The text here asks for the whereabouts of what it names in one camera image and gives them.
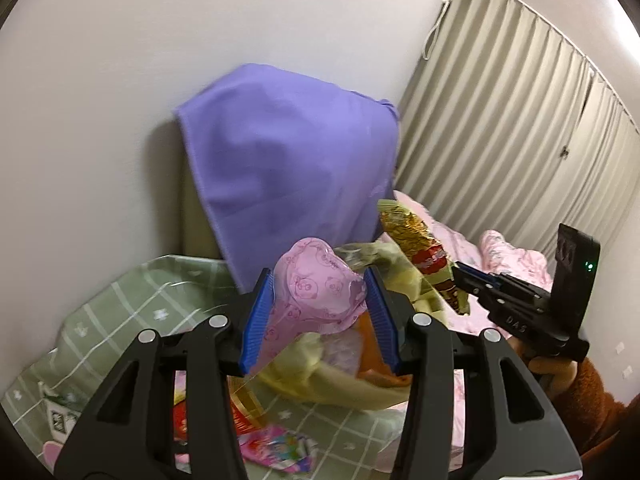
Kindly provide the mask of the brown sleeve forearm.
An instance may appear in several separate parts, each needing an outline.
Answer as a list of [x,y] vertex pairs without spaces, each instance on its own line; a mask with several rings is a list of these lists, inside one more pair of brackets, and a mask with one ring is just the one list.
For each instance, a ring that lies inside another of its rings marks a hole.
[[623,404],[604,388],[589,360],[552,403],[582,460],[585,479],[639,477],[639,399]]

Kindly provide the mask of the person's right hand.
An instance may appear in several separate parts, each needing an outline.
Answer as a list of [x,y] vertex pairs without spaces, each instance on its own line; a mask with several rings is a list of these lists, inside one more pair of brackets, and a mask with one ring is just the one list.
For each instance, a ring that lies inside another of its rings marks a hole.
[[577,362],[560,356],[535,356],[527,344],[515,337],[510,337],[508,343],[529,371],[542,378],[541,388],[550,400],[567,392],[575,381],[578,372]]

